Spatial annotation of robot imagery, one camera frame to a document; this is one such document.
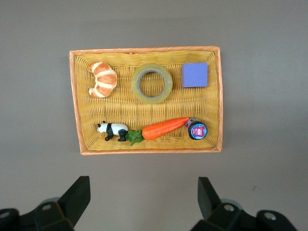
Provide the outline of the purple foam cube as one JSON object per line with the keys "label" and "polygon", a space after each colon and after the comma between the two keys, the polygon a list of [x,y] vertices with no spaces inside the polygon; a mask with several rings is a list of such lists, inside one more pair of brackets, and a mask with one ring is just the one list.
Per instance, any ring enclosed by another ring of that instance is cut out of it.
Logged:
{"label": "purple foam cube", "polygon": [[208,64],[185,63],[181,67],[181,86],[183,88],[207,87]]}

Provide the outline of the orange toy carrot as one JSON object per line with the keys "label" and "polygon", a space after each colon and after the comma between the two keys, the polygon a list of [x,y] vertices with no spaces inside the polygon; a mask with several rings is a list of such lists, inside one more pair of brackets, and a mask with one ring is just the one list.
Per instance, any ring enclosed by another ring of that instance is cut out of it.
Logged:
{"label": "orange toy carrot", "polygon": [[131,146],[137,142],[142,142],[143,140],[151,141],[179,129],[188,120],[188,117],[179,117],[148,125],[142,130],[129,130],[125,138],[130,141]]}

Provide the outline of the toy panda figure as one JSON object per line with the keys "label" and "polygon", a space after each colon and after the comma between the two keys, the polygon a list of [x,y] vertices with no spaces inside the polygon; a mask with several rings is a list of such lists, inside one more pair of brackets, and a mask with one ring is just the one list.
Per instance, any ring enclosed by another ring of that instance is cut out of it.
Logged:
{"label": "toy panda figure", "polygon": [[97,124],[97,131],[100,133],[107,133],[105,141],[109,141],[115,135],[119,136],[118,141],[126,141],[128,127],[121,123],[106,123],[103,121],[102,123]]}

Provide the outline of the toy croissant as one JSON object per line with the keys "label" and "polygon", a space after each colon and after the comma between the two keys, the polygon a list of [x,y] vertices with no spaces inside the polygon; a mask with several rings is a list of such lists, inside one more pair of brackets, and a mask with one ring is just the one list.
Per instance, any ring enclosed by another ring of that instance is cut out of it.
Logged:
{"label": "toy croissant", "polygon": [[95,77],[95,85],[89,89],[89,95],[94,98],[108,97],[117,86],[117,73],[104,62],[92,63],[88,71]]}

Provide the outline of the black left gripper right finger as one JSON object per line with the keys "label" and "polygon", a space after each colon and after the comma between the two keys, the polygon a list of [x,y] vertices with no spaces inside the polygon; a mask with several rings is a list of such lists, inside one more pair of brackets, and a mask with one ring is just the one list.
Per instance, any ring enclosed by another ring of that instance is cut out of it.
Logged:
{"label": "black left gripper right finger", "polygon": [[198,204],[203,219],[190,231],[298,231],[283,214],[260,210],[251,216],[234,203],[222,202],[209,178],[198,178]]}

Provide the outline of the yellow packing tape roll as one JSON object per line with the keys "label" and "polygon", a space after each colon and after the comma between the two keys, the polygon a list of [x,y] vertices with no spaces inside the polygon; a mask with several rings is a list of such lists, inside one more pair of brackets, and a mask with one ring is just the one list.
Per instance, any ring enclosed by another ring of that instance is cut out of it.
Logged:
{"label": "yellow packing tape roll", "polygon": [[[164,89],[163,91],[154,97],[150,97],[145,95],[141,88],[140,82],[142,77],[147,73],[157,73],[159,74],[164,80]],[[149,63],[143,64],[142,66],[138,67],[134,72],[132,79],[131,79],[131,90],[133,95],[142,103],[145,104],[158,104],[164,101],[171,93],[173,88],[173,79],[170,72],[159,64]]]}

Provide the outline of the yellow wicker basket orange rim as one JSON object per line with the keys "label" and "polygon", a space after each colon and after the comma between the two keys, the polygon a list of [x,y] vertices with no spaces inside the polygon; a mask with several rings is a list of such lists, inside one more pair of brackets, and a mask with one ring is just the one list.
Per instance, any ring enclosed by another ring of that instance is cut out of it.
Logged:
{"label": "yellow wicker basket orange rim", "polygon": [[[220,49],[217,46],[185,46],[161,48],[116,48],[70,51],[70,76],[80,152],[94,154],[133,153],[206,153],[220,152],[223,141],[223,87]],[[118,84],[105,99],[91,97],[94,75],[88,66],[108,63],[118,75]],[[181,86],[181,66],[185,63],[208,64],[208,85],[200,88]],[[172,75],[170,95],[159,104],[145,104],[131,91],[134,71],[143,64],[164,66]],[[97,131],[103,121],[123,123],[130,130],[178,117],[196,117],[208,129],[202,140],[192,140],[185,128],[160,138],[130,145],[117,138],[105,141]]]}

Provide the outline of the brown table cloth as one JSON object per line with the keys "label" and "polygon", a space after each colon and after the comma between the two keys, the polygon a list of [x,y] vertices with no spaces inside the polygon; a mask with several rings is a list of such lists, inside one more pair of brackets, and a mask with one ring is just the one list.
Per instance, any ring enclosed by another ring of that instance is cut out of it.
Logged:
{"label": "brown table cloth", "polygon": [[[70,50],[219,46],[223,147],[82,156]],[[0,0],[0,209],[88,175],[77,231],[189,231],[199,176],[308,231],[308,0]]]}

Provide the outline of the small jar pink blue lid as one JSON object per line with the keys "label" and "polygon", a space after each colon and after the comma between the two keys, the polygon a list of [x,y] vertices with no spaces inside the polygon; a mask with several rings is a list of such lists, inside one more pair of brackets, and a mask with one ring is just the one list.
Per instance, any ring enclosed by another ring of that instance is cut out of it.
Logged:
{"label": "small jar pink blue lid", "polygon": [[208,129],[205,123],[196,117],[190,117],[185,123],[189,137],[192,140],[202,140],[206,137]]}

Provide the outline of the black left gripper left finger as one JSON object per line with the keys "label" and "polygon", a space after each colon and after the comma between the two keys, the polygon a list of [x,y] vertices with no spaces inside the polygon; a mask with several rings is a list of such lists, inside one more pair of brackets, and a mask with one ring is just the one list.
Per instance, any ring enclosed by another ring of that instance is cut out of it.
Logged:
{"label": "black left gripper left finger", "polygon": [[0,209],[0,231],[75,231],[89,202],[90,178],[81,176],[61,197],[47,199],[26,214]]}

